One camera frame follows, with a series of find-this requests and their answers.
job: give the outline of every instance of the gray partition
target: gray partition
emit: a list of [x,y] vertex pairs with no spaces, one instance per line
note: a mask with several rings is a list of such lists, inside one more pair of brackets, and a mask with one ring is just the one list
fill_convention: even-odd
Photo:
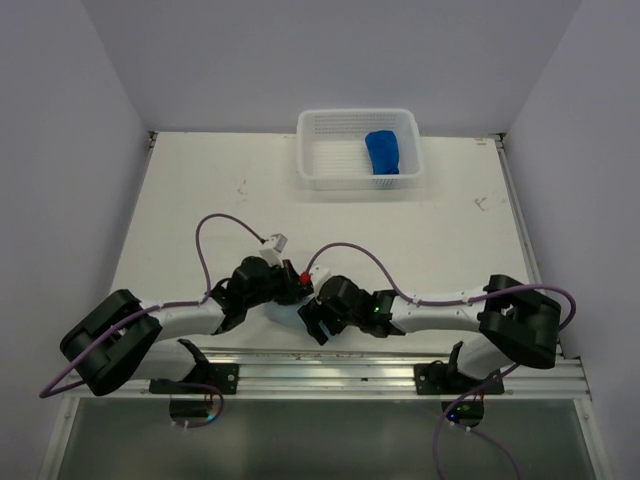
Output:
[[[219,420],[172,427],[168,400],[83,399],[60,479],[435,478],[436,401],[236,400]],[[479,428],[506,445],[527,479],[595,478],[571,400],[488,402]],[[445,427],[448,478],[516,478],[495,445]]]

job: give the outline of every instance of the tabletop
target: tabletop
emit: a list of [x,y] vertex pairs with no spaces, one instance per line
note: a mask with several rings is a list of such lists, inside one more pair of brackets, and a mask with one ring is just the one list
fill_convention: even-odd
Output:
[[[422,137],[426,175],[418,188],[316,192],[301,184],[295,135],[159,133],[112,289],[162,301],[199,298],[204,276],[194,231],[207,214],[235,215],[262,236],[283,233],[284,258],[302,271],[329,242],[375,253],[405,291],[430,294],[483,286],[494,273],[528,281],[513,206],[490,138]],[[209,221],[202,247],[212,280],[230,276],[259,244],[238,225]],[[389,288],[366,256],[333,249],[318,260],[361,288]],[[252,309],[235,330],[197,336],[231,350],[447,353],[475,333],[428,331],[377,339],[349,327],[323,347]]]

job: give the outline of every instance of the blue fabric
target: blue fabric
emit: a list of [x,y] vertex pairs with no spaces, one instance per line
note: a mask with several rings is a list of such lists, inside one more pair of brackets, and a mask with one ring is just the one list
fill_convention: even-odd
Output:
[[364,139],[369,150],[369,158],[373,165],[374,175],[397,175],[398,161],[398,139],[391,130],[380,130],[371,132]]

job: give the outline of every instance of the white basket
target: white basket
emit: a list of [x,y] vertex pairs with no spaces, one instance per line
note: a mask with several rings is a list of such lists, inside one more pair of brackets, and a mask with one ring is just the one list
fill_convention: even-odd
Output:
[[[374,175],[364,138],[391,130],[398,139],[398,175]],[[298,173],[313,190],[407,188],[424,172],[413,114],[400,108],[307,110],[297,128]]]

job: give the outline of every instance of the metal bracket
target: metal bracket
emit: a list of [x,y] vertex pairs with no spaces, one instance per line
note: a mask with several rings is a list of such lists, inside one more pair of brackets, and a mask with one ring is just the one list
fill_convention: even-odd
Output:
[[[238,389],[240,367],[237,363],[210,363],[209,382],[224,395],[235,395]],[[198,388],[177,387],[163,383],[159,380],[151,380],[149,393],[157,395],[189,395],[201,394]]]
[[[413,381],[416,384],[416,393],[418,395],[452,395],[462,394],[469,391],[474,385],[465,385],[460,387],[444,387],[429,381],[429,368],[432,363],[419,363],[413,366]],[[485,389],[485,394],[502,395],[504,393],[504,384],[502,380],[495,382]]]

